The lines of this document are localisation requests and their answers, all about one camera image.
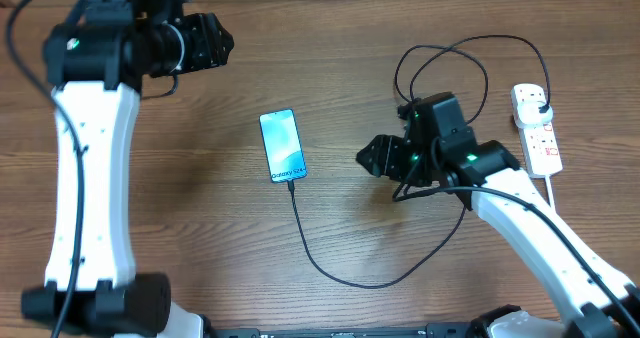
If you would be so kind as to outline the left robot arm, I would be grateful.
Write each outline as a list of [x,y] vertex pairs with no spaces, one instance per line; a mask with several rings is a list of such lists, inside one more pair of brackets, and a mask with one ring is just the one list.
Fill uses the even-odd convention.
[[79,0],[46,39],[38,90],[55,108],[56,224],[42,286],[22,315],[61,334],[211,337],[172,300],[168,277],[137,270],[129,233],[131,143],[145,77],[227,63],[231,34],[189,0]]

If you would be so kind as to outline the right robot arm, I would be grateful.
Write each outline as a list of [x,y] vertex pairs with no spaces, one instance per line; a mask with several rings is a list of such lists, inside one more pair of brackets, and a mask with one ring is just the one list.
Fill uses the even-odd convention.
[[370,174],[455,194],[492,226],[543,285],[557,322],[505,305],[471,321],[469,337],[636,337],[639,288],[590,249],[499,142],[480,144],[450,92],[398,109],[402,137],[376,136],[356,155]]

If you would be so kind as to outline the Samsung Galaxy smartphone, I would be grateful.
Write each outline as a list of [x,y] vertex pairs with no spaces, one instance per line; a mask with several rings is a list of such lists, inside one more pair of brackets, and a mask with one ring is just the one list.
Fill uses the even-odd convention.
[[306,177],[307,167],[293,110],[262,114],[259,124],[271,181],[281,183]]

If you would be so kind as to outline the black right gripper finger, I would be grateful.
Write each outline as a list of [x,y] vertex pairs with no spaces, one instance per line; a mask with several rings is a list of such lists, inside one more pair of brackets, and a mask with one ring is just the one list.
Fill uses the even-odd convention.
[[356,162],[373,176],[393,177],[395,175],[386,151],[362,150],[356,154]]
[[393,135],[377,135],[359,152],[360,161],[383,161],[397,150],[400,138]]

